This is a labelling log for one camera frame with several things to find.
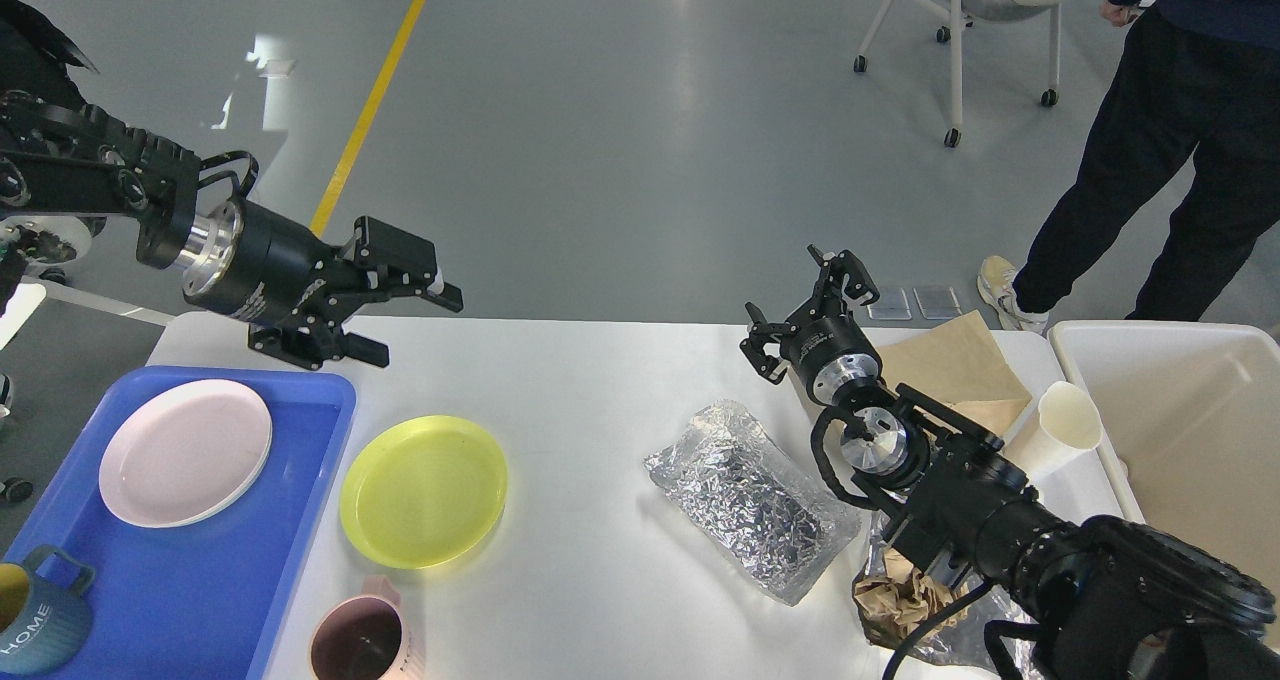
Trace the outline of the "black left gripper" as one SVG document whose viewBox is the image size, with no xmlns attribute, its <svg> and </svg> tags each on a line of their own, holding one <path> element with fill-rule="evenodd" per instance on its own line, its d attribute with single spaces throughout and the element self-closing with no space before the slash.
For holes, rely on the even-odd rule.
<svg viewBox="0 0 1280 680">
<path fill-rule="evenodd" d="M 248 329 L 252 351 L 310 371 L 343 359 L 374 368 L 390 362 L 385 344 L 338 321 L 291 316 L 321 289 L 340 284 L 340 298 L 358 305 L 415 297 L 453 314 L 465 307 L 462 291 L 444 279 L 434 243 L 371 216 L 355 220 L 339 260 L 306 225 L 229 198 L 195 219 L 180 266 L 187 304 L 259 324 Z M 276 327 L 288 318 L 302 323 Z"/>
</svg>

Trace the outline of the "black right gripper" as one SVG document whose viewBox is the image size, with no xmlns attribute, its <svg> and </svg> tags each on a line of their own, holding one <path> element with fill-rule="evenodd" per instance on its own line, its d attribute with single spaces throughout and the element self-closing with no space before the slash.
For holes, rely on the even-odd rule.
<svg viewBox="0 0 1280 680">
<path fill-rule="evenodd" d="M 883 362 L 855 324 L 854 307 L 881 300 L 867 266 L 849 250 L 824 252 L 806 247 L 819 266 L 804 325 L 768 323 L 753 302 L 742 355 L 755 373 L 778 385 L 791 365 L 812 401 L 826 407 L 884 407 Z"/>
</svg>

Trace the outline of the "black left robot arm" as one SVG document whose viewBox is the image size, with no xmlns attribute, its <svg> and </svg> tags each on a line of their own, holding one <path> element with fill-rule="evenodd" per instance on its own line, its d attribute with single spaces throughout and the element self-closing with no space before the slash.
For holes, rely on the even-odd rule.
<svg viewBox="0 0 1280 680">
<path fill-rule="evenodd" d="M 23 92 L 3 97 L 3 218 L 131 218 L 136 257 L 179 266 L 187 304 L 244 323 L 248 347 L 307 370 L 353 359 L 384 368 L 387 346 L 346 332 L 366 305 L 416 297 L 465 306 L 430 241 L 361 216 L 344 245 L 250 198 L 252 152 L 202 159 L 128 127 L 95 105 L 79 110 Z"/>
</svg>

